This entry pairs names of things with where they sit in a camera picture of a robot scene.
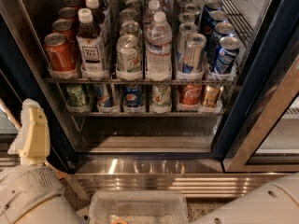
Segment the second white gripper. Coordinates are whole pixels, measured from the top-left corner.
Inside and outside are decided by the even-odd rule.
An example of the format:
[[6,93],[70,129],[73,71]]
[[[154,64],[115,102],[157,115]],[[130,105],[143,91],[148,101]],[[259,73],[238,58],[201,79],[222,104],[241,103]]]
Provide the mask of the second white gripper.
[[18,154],[21,165],[0,173],[0,224],[16,224],[43,202],[64,194],[57,175],[38,165],[50,154],[49,124],[38,102],[22,102],[21,128],[7,153]]

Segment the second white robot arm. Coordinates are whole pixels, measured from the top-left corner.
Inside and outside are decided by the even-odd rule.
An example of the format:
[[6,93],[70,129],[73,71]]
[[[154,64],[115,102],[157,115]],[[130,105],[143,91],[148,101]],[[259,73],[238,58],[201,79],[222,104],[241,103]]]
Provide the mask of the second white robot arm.
[[21,129],[8,149],[21,163],[0,173],[0,224],[86,224],[64,197],[64,185],[47,165],[48,120],[40,104],[22,102]]

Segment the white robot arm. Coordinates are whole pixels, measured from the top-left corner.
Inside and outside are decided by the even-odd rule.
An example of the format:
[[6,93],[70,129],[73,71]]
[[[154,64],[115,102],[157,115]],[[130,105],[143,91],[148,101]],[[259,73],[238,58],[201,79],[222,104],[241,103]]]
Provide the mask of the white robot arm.
[[262,185],[191,224],[299,224],[299,173]]

